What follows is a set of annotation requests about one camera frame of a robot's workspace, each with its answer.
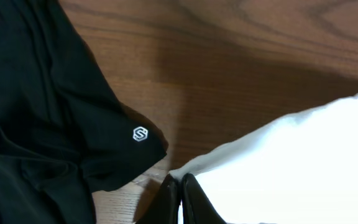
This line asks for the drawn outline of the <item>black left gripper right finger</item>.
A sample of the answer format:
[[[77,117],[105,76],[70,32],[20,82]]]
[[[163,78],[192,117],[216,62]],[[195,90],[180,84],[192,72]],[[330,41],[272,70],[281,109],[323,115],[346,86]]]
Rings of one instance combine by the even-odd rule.
[[[193,174],[181,180],[181,199],[184,224],[226,224]]]

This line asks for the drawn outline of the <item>white t-shirt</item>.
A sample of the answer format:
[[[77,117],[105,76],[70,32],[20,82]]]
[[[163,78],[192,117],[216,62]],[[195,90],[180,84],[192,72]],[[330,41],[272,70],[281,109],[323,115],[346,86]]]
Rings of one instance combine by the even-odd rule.
[[[228,223],[358,223],[358,94],[282,116],[170,174]]]

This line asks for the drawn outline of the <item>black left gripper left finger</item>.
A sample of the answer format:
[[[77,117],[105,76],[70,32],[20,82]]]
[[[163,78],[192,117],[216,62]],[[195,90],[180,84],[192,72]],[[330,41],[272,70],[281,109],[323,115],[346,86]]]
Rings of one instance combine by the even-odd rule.
[[[177,224],[179,205],[179,182],[168,174],[148,209],[135,224]]]

